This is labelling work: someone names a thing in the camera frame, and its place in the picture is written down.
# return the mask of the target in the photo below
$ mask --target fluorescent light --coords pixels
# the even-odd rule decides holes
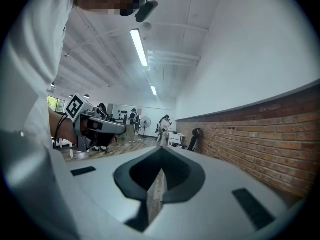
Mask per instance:
[[[142,45],[139,29],[131,30],[130,34],[131,34],[131,37],[133,39],[136,51],[138,52],[138,55],[139,55],[139,58],[140,58],[142,66],[147,67],[148,66],[147,58],[146,58],[146,55],[145,55],[144,47]]]
[[[151,90],[153,92],[153,95],[157,95],[157,92],[156,92],[156,87],[154,86],[151,86]]]

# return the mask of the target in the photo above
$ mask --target black stand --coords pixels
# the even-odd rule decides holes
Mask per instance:
[[[144,121],[144,127],[143,127],[143,136],[141,136],[141,138],[146,138],[147,136],[145,136],[145,132],[146,132],[146,124],[147,122]]]

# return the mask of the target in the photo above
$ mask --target electric fan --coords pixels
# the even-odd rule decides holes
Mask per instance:
[[[150,127],[151,125],[151,120],[149,117],[142,117],[140,120],[140,125],[143,128],[143,136],[141,136],[141,138],[146,138],[147,136],[145,136],[145,132],[146,132],[146,128]]]

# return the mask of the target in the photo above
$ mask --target cable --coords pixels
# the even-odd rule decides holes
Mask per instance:
[[[54,139],[53,139],[53,149],[55,149],[55,146],[56,146],[56,139],[57,139],[57,135],[58,135],[58,127],[59,127],[59,125],[60,125],[60,123],[61,123],[61,120],[62,120],[62,118],[64,118],[64,116],[61,116],[61,118],[60,118],[60,120],[59,120],[59,122],[58,122],[58,125],[56,126],[56,130],[55,130],[55,134],[54,134]]]
[[[55,134],[54,134],[54,141],[53,141],[53,149],[55,149],[55,150],[57,149],[57,138],[58,138],[59,128],[67,118],[68,118],[67,115],[65,116],[65,118],[64,118],[64,116],[62,116],[57,127],[56,127]]]

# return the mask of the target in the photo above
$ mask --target wooden floor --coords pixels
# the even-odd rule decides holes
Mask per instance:
[[[68,146],[63,147],[60,149],[57,147],[57,150],[60,150],[63,158],[66,162],[72,162],[72,161],[79,161],[79,160],[90,160],[90,159],[98,159],[98,158],[105,158],[110,156],[118,156],[122,154],[126,154],[129,152],[142,150],[148,147],[156,147],[156,138],[147,137],[143,140],[140,138],[140,140],[136,141],[135,143],[129,143],[129,141],[126,139],[126,136],[120,136],[118,137],[118,141],[112,143],[108,147],[108,152],[100,151],[95,152],[90,149],[89,153],[87,152],[78,152],[73,151],[73,158],[70,157],[70,150]]]
[[[90,150],[87,152],[78,152],[73,151],[73,158],[70,157],[70,148],[69,146],[64,146],[63,148],[57,147],[57,150],[61,151],[64,160],[67,163],[72,163],[72,161],[79,160],[90,160],[90,159],[99,159],[110,156],[118,156],[122,154],[126,154],[133,151],[142,150],[148,147],[156,147],[156,138],[147,137],[144,139],[137,140],[135,143],[129,143],[126,136],[118,137],[118,141],[112,143],[108,152],[100,151],[95,152]],[[164,172],[161,170],[158,177],[155,179],[154,183],[148,190],[147,196],[147,209],[148,209],[148,219],[149,223],[157,217],[162,209],[161,197],[164,194]]]

